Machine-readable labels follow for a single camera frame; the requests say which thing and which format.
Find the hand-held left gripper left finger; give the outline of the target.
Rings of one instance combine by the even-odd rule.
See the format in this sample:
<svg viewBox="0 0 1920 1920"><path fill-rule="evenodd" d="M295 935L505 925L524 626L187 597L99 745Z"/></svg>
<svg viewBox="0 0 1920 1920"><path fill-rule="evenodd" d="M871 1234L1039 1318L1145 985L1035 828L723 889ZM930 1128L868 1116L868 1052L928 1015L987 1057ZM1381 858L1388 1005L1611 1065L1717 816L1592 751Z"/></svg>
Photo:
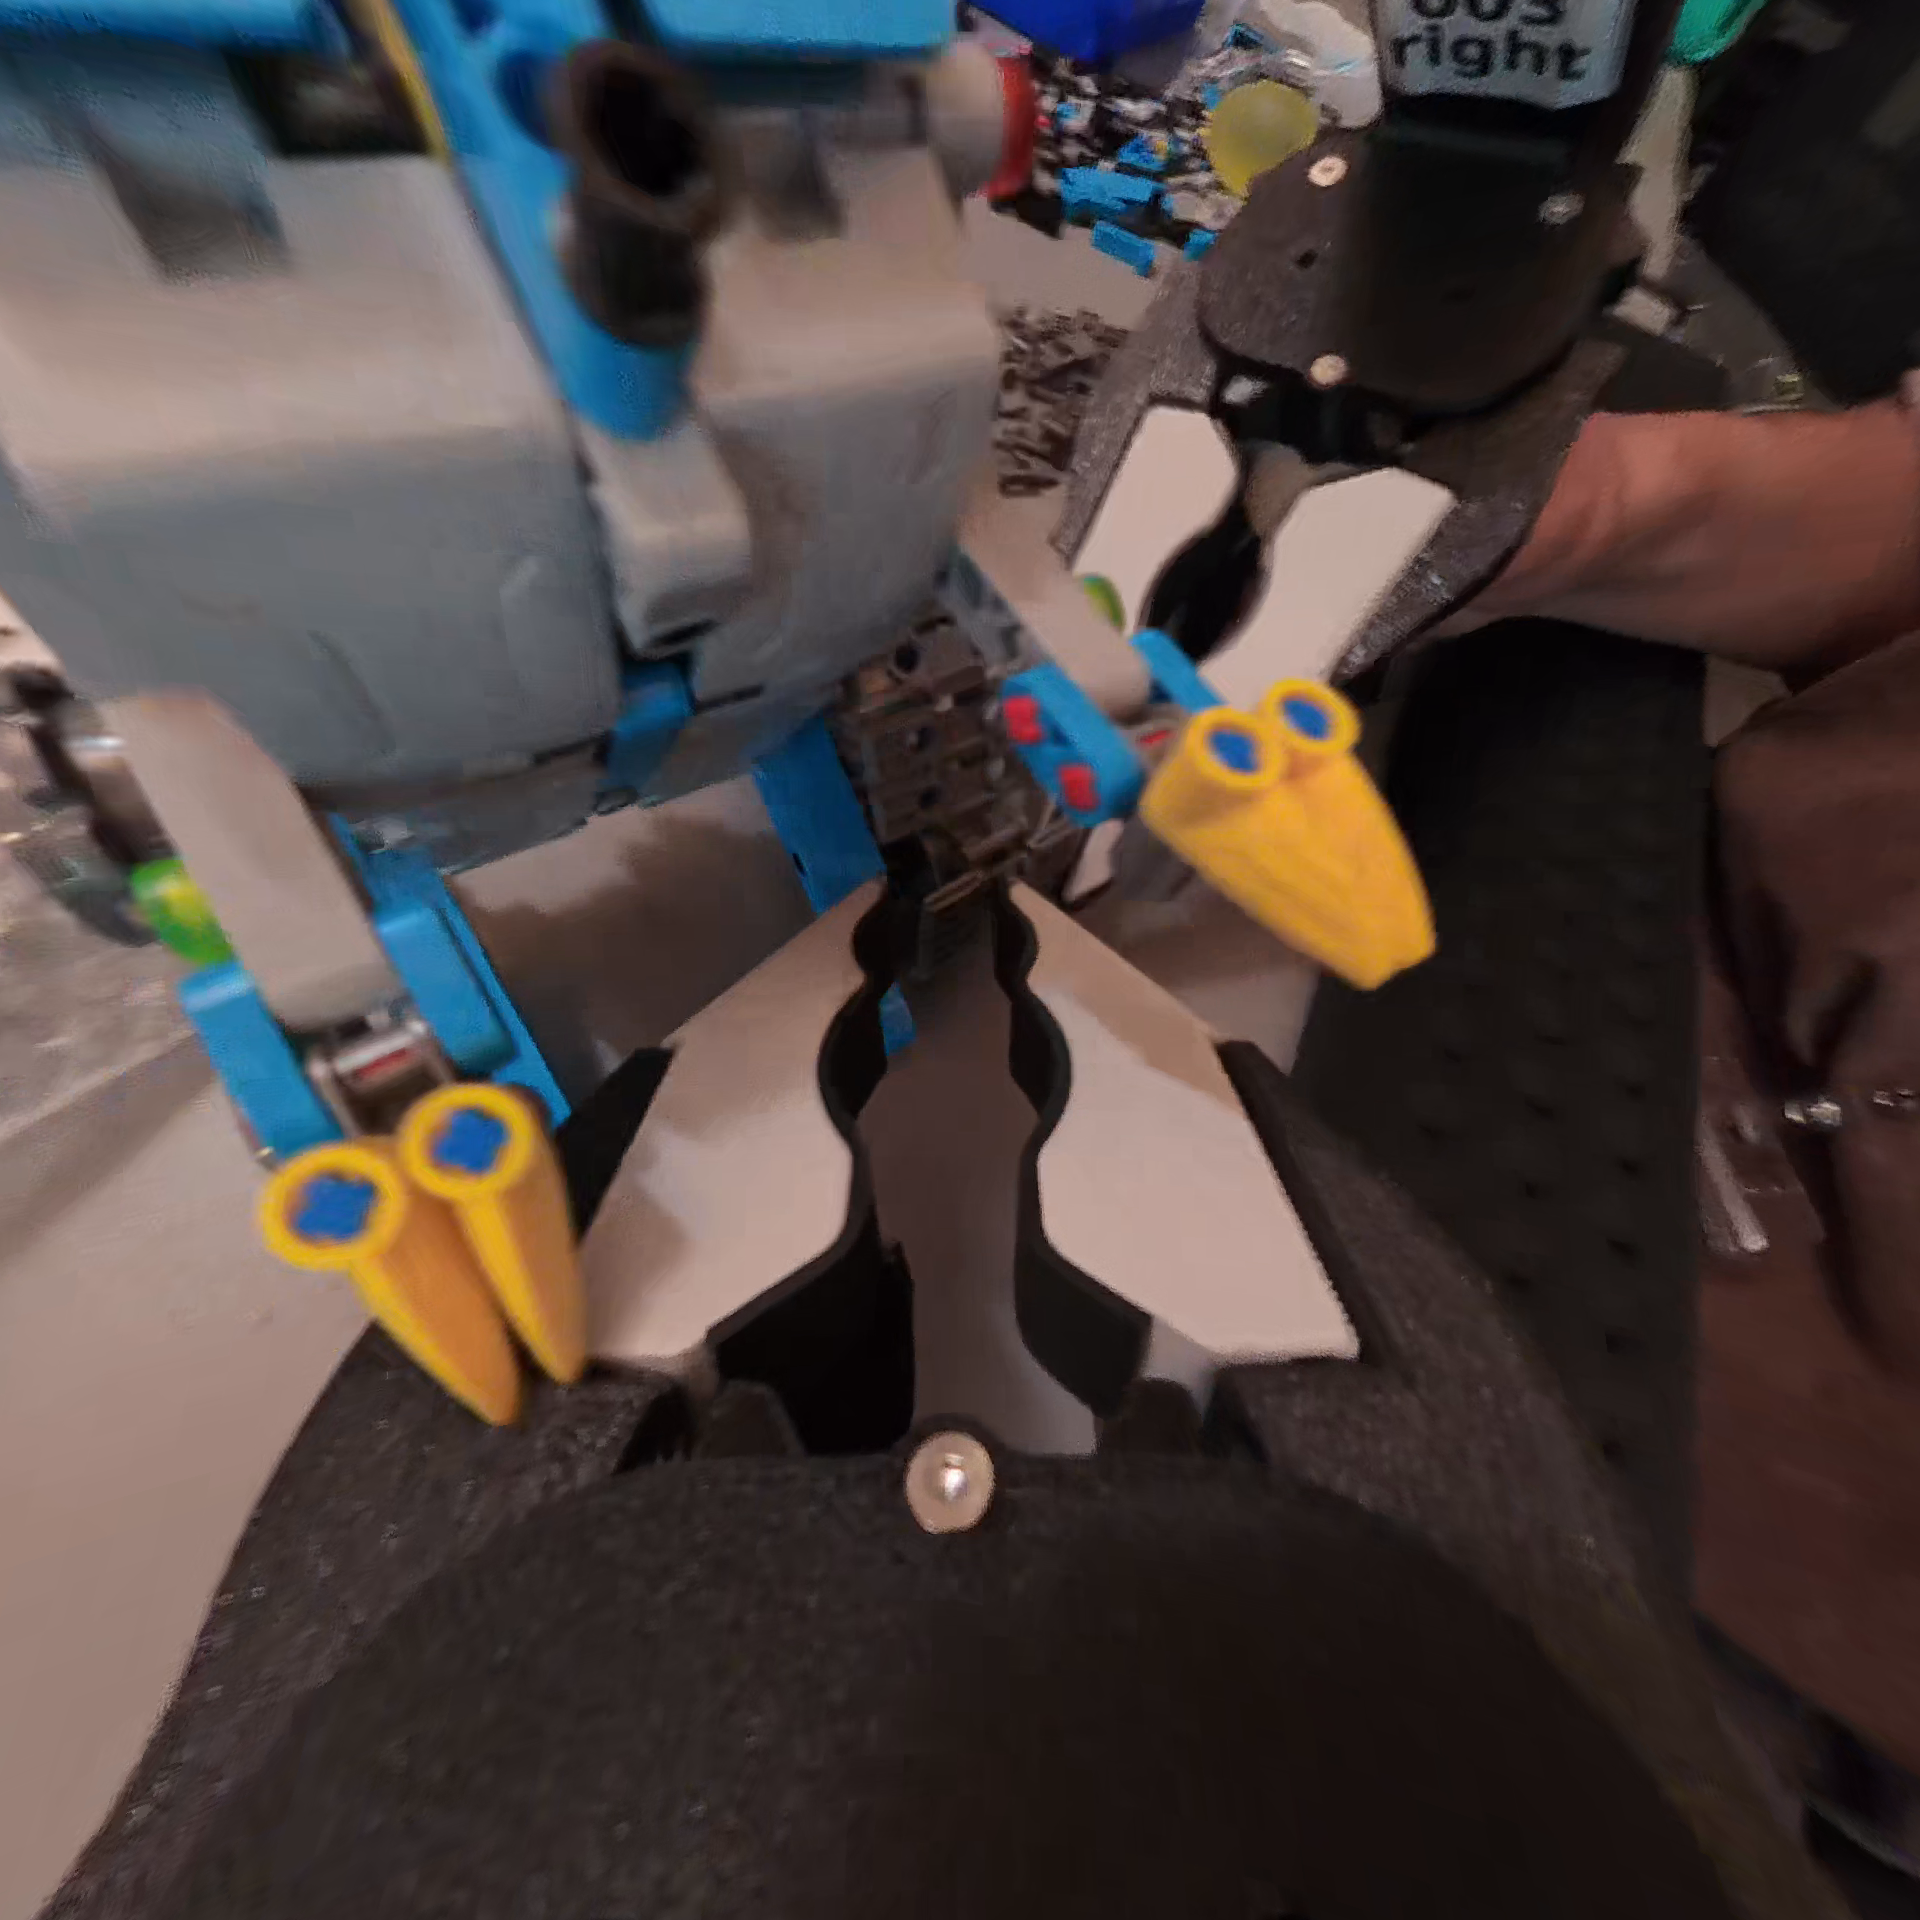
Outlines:
<svg viewBox="0 0 1920 1920"><path fill-rule="evenodd" d="M895 985L897 900L858 884L668 1038L583 1234L595 1359L708 1368L850 1249L873 1212L858 1118L890 1068Z"/></svg>

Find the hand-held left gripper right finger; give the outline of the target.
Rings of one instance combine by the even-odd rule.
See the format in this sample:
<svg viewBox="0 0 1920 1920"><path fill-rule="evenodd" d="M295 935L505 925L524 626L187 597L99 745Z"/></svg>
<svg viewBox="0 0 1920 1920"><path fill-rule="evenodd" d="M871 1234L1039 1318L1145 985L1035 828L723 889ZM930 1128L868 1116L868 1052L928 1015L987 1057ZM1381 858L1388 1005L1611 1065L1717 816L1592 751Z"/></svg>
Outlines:
<svg viewBox="0 0 1920 1920"><path fill-rule="evenodd" d="M1027 884L996 903L1021 1158L1016 1316L1047 1368L1355 1359L1215 1028Z"/></svg>

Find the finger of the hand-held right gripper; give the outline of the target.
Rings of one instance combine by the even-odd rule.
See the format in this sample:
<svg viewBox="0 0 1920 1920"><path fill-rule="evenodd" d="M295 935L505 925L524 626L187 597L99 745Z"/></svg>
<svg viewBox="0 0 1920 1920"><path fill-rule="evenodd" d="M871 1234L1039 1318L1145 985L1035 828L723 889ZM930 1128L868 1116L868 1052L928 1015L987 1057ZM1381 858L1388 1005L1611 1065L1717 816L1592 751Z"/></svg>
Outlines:
<svg viewBox="0 0 1920 1920"><path fill-rule="evenodd" d="M1255 597L1203 660L1210 686L1333 684L1457 493L1401 465L1259 464L1244 502L1261 546Z"/></svg>
<svg viewBox="0 0 1920 1920"><path fill-rule="evenodd" d="M1265 576L1247 461L1220 421L1154 406L1124 450L1073 576L1121 632L1159 631L1195 662L1244 621Z"/></svg>

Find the pile of grey track links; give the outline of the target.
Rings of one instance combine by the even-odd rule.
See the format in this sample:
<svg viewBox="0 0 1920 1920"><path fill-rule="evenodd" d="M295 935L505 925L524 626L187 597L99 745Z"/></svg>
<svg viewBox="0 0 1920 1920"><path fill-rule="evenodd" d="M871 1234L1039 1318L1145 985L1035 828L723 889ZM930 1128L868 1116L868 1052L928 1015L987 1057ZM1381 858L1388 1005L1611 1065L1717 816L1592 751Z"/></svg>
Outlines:
<svg viewBox="0 0 1920 1920"><path fill-rule="evenodd" d="M1101 377L1132 338L1089 308L1011 304L999 312L993 471L1002 496L1058 488Z"/></svg>

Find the blue toy robot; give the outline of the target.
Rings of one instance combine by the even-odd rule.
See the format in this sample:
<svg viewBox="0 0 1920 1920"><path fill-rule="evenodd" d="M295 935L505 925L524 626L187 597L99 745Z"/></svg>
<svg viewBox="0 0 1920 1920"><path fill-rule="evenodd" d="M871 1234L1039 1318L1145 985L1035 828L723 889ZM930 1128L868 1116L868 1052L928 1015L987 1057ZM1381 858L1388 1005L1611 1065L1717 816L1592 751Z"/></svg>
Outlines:
<svg viewBox="0 0 1920 1920"><path fill-rule="evenodd" d="M273 1174L471 1424L589 1368L570 1096L451 878L753 776L813 918L1040 805L1355 985L1425 959L1331 684L1210 686L996 492L954 4L4 4L40 762Z"/></svg>

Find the grey desk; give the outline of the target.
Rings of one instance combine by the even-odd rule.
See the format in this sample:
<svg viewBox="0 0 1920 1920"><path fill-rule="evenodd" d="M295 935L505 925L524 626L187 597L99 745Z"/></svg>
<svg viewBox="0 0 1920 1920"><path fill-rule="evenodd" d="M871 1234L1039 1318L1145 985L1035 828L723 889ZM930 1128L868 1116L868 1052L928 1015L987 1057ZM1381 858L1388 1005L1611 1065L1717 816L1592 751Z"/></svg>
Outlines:
<svg viewBox="0 0 1920 1920"><path fill-rule="evenodd" d="M573 1094L810 920L751 782L600 818L457 889ZM921 1404L1082 1449L1089 1414L1016 1332L1024 1104L986 951L914 1020L868 1124L917 1285ZM265 1480L364 1329L346 1287L263 1252L256 1185L210 1079L4 1145L4 1916L34 1916L104 1823Z"/></svg>

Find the yellow translucent dome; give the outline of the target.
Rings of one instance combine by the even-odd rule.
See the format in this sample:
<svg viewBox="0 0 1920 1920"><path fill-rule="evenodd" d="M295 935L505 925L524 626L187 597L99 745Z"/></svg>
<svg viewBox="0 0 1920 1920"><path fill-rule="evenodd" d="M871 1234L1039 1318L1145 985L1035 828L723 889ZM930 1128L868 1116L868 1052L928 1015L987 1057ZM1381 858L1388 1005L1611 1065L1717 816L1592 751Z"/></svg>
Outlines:
<svg viewBox="0 0 1920 1920"><path fill-rule="evenodd" d="M1252 180L1314 144L1322 127L1311 94L1280 80L1247 80L1203 114L1203 145L1219 186L1241 200Z"/></svg>

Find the heap of loose toy parts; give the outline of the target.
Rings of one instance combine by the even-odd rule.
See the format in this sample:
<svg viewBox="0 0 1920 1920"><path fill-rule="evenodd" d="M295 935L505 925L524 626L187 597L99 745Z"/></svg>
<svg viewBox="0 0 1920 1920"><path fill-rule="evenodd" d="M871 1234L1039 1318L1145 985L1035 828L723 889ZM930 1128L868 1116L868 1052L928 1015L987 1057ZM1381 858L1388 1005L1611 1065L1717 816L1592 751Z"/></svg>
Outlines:
<svg viewBox="0 0 1920 1920"><path fill-rule="evenodd" d="M1280 80L1316 103L1314 144L1343 125L1311 80L1306 53L1248 31L1159 82L1127 80L1116 65L1079 63L1040 45L1024 62L1039 92L1035 158L1029 183L999 208L1047 234L1087 231L1098 252L1144 276L1152 274L1151 249L1187 257L1210 252L1255 185L1235 198L1212 176L1200 125L1220 92Z"/></svg>

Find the black perforated pad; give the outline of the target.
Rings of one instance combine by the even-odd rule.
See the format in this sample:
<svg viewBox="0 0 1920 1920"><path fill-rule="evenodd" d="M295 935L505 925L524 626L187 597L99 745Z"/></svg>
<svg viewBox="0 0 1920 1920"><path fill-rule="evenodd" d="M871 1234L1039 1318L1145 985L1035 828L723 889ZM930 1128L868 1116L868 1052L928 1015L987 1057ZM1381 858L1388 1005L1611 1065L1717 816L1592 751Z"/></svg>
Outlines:
<svg viewBox="0 0 1920 1920"><path fill-rule="evenodd" d="M1706 666L1516 618L1394 692L1384 791L1435 953L1319 990L1293 1070L1496 1285L1689 1598Z"/></svg>

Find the blue plastic bin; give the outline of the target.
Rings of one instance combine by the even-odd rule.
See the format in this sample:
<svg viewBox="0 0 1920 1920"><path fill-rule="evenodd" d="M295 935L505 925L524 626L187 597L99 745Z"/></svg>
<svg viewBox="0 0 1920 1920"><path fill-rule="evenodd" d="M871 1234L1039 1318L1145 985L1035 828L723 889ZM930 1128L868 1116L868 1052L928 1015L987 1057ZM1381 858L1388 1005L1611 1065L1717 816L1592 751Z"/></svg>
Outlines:
<svg viewBox="0 0 1920 1920"><path fill-rule="evenodd" d="M971 2L971 9L1058 56L1114 63L1184 40L1204 2Z"/></svg>

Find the bubble wrap bag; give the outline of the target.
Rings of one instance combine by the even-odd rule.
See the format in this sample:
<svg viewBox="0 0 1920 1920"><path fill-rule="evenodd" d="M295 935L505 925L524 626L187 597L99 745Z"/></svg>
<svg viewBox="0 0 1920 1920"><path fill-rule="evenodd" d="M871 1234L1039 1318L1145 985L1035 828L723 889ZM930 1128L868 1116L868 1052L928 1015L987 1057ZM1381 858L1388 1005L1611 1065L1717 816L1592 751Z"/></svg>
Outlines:
<svg viewBox="0 0 1920 1920"><path fill-rule="evenodd" d="M4 797L4 1145L104 1101L130 1096L143 1113L207 1082L169 951L133 924L117 878L69 823L34 823Z"/></svg>

